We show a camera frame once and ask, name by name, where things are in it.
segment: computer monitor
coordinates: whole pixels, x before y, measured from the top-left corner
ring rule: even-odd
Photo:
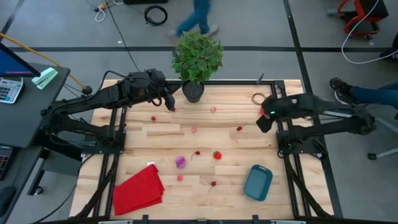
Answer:
[[[40,72],[0,43],[0,77],[39,77]]]

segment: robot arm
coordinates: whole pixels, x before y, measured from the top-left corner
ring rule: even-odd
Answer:
[[[96,136],[100,141],[115,141],[114,127],[97,127],[70,119],[68,115],[97,108],[112,110],[123,106],[131,107],[143,102],[160,106],[163,100],[167,109],[174,109],[175,100],[172,94],[180,88],[180,85],[169,85],[162,72],[151,69],[145,72],[130,73],[128,76],[122,77],[124,79],[117,84],[103,88],[94,95],[54,102],[49,108],[41,112],[42,129],[49,135],[61,131],[71,131]]]
[[[311,94],[298,94],[280,99],[271,95],[262,102],[261,107],[264,115],[257,120],[257,125],[263,133],[271,129],[274,121],[314,117],[320,114],[342,118],[340,121],[306,128],[292,126],[289,129],[290,140],[346,131],[365,135],[376,129],[374,117],[364,108],[323,101]]]

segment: wooden table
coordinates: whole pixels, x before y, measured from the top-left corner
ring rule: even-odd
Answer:
[[[300,80],[284,81],[288,95],[303,92]],[[106,80],[104,86],[114,83],[116,80]],[[142,215],[149,215],[151,220],[248,220],[252,215],[259,215],[260,219],[293,218],[284,162],[277,157],[277,126],[274,124],[268,133],[262,133],[256,126],[260,107],[251,101],[254,93],[267,96],[271,88],[207,85],[202,99],[195,104],[189,103],[181,90],[176,92],[175,112],[168,112],[163,105],[155,107],[148,103],[129,109],[125,151],[120,157],[116,185],[145,168],[147,162],[155,162],[165,191],[162,203],[111,218],[140,220]],[[210,108],[214,106],[217,111],[211,113]],[[95,110],[92,123],[107,125],[110,116],[110,110]],[[156,121],[151,121],[151,116],[155,116]],[[242,131],[236,130],[246,122]],[[304,119],[294,120],[294,124],[311,125]],[[193,127],[197,129],[195,133],[192,133]],[[214,159],[211,150],[220,151],[222,159]],[[201,154],[191,161],[195,151]],[[180,155],[187,159],[184,169],[175,166],[175,159]],[[81,168],[70,215],[77,214],[96,190],[102,158],[95,155]],[[310,155],[300,158],[309,191],[327,212],[333,213],[321,162]],[[274,174],[263,202],[243,195],[243,186],[254,164]],[[178,175],[183,175],[182,182],[177,181]],[[209,191],[212,181],[216,181],[217,186]],[[296,194],[302,211],[297,188]],[[104,212],[104,198],[100,214]]]

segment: shoe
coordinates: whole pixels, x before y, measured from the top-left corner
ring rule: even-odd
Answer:
[[[394,52],[393,51],[383,52],[380,54],[380,58],[386,57],[386,58],[384,58],[384,60],[398,61],[398,53],[390,55],[392,53],[394,53]]]
[[[335,98],[336,100],[338,100],[341,104],[344,105],[353,105],[353,104],[357,104],[357,102],[355,101],[355,99],[350,95],[350,94],[345,94],[342,93],[339,90],[335,90]]]
[[[332,89],[334,90],[339,90],[340,92],[346,94],[346,95],[350,95],[350,91],[352,89],[353,86],[347,84],[346,82],[343,82],[341,79],[339,78],[332,78],[329,81],[329,85]]]
[[[209,36],[217,33],[219,31],[219,29],[220,29],[220,26],[218,24],[214,24],[210,27],[210,30],[207,34],[202,34],[202,35],[205,37],[209,37]]]
[[[171,30],[169,32],[169,38],[170,41],[173,45],[177,45],[178,42],[180,41],[180,38],[177,36],[177,31],[176,30]]]

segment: potted plant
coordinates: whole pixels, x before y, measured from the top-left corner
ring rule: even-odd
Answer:
[[[223,66],[223,46],[198,32],[185,32],[173,56],[175,72],[186,81],[182,91],[189,102],[196,103],[205,91],[202,82]]]

